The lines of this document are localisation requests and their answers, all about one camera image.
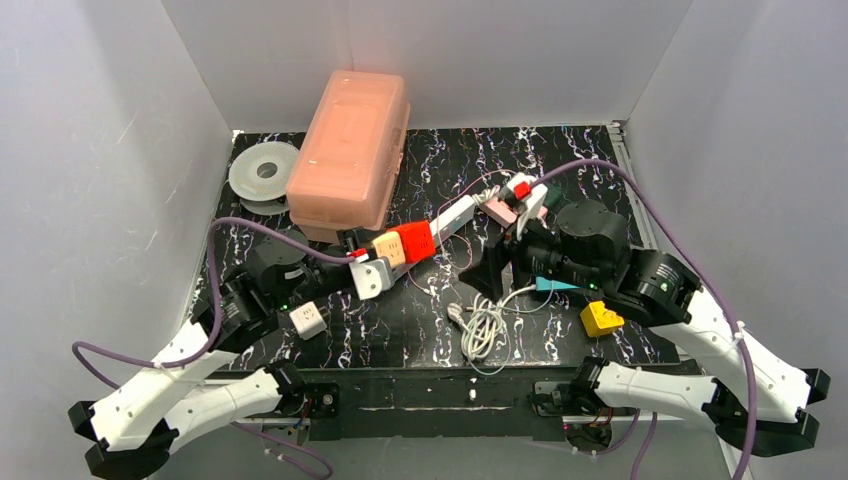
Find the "yellow cube socket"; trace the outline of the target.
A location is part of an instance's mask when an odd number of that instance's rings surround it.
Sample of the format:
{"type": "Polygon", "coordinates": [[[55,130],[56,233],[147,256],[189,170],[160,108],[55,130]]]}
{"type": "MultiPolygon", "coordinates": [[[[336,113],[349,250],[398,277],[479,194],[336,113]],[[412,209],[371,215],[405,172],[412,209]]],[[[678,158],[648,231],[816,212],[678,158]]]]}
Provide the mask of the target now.
{"type": "Polygon", "coordinates": [[[590,338],[610,335],[625,325],[625,319],[610,310],[603,301],[590,302],[580,312],[580,319],[590,338]]]}

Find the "teal power strip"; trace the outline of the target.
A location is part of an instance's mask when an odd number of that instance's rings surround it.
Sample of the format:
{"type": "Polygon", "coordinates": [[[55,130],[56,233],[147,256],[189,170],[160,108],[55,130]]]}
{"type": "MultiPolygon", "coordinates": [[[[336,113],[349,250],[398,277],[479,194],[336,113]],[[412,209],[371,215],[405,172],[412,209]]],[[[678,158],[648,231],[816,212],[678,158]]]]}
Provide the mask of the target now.
{"type": "Polygon", "coordinates": [[[578,289],[578,286],[575,286],[573,284],[556,280],[549,280],[544,277],[536,277],[534,280],[534,287],[535,290],[538,292],[552,292],[578,289]]]}

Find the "pink plastic storage box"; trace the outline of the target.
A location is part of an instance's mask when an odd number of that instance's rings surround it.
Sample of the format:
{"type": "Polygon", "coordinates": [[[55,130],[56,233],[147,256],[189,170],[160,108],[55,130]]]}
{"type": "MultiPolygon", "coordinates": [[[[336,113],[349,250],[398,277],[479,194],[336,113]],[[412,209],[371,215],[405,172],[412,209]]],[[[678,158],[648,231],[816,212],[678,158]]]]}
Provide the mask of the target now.
{"type": "Polygon", "coordinates": [[[290,219],[308,240],[384,227],[409,116],[402,77],[333,72],[286,186],[290,219]]]}

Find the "tan cube socket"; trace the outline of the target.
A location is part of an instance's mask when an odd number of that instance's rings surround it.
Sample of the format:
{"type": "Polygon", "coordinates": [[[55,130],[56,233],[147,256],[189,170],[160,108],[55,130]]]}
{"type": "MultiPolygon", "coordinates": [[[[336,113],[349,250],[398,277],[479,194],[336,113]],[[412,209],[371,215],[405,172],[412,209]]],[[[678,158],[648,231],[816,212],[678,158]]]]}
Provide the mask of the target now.
{"type": "Polygon", "coordinates": [[[406,254],[400,234],[397,231],[387,231],[371,241],[375,259],[385,259],[394,269],[406,263],[406,254]]]}

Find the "white cube socket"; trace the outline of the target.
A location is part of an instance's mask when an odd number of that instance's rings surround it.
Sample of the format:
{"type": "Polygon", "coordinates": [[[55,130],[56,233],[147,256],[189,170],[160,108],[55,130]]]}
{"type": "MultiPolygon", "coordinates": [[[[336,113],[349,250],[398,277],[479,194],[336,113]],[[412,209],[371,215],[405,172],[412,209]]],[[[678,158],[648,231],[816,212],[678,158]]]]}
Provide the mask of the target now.
{"type": "Polygon", "coordinates": [[[310,301],[291,310],[289,319],[297,334],[303,340],[309,340],[327,330],[327,321],[323,310],[310,301]]]}

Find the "red cube socket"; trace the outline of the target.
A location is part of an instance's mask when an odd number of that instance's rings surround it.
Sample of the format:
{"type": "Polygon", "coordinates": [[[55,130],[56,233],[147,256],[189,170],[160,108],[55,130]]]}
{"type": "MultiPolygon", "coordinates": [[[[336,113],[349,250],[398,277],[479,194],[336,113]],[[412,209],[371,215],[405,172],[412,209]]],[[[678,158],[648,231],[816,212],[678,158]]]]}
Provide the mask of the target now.
{"type": "Polygon", "coordinates": [[[436,245],[430,223],[427,221],[408,222],[393,228],[402,245],[406,264],[415,264],[432,257],[436,245]]]}

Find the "white power strip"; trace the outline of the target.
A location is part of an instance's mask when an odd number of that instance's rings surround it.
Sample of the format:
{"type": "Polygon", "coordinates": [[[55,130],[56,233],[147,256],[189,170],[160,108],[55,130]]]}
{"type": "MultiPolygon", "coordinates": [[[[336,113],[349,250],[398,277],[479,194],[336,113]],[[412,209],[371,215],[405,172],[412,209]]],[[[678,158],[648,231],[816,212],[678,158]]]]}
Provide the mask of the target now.
{"type": "Polygon", "coordinates": [[[443,240],[472,221],[476,208],[474,198],[465,195],[432,220],[430,230],[435,246],[439,247],[443,240]]]}

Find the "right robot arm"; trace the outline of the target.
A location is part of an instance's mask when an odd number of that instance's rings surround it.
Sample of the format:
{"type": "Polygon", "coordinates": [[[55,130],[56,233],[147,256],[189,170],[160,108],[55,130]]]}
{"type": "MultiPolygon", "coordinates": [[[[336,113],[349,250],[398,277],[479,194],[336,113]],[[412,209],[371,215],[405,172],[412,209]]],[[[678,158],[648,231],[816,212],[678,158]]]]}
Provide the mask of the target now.
{"type": "Polygon", "coordinates": [[[820,425],[807,407],[827,397],[829,376],[791,366],[729,323],[695,273],[671,254],[633,246],[625,218],[603,204],[569,204],[553,227],[537,219],[509,227],[459,278],[498,300],[505,268],[515,282],[539,276],[578,287],[702,367],[695,376],[668,375],[586,357],[546,394],[549,405],[650,410],[713,428],[758,457],[815,445],[820,425]]]}

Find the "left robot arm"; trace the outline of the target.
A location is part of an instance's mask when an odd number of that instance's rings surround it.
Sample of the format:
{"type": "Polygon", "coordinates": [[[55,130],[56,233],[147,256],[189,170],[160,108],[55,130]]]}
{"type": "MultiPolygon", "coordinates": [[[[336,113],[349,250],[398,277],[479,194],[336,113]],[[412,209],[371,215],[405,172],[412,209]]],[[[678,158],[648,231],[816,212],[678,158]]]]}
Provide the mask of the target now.
{"type": "Polygon", "coordinates": [[[146,479],[193,440],[226,425],[278,411],[306,409],[311,389],[286,360],[260,367],[247,377],[203,393],[196,388],[275,331],[278,320],[250,272],[217,272],[207,243],[211,287],[208,307],[183,324],[150,361],[135,360],[139,372],[97,401],[79,401],[68,411],[74,431],[92,441],[85,454],[89,472],[100,479],[146,479]]]}

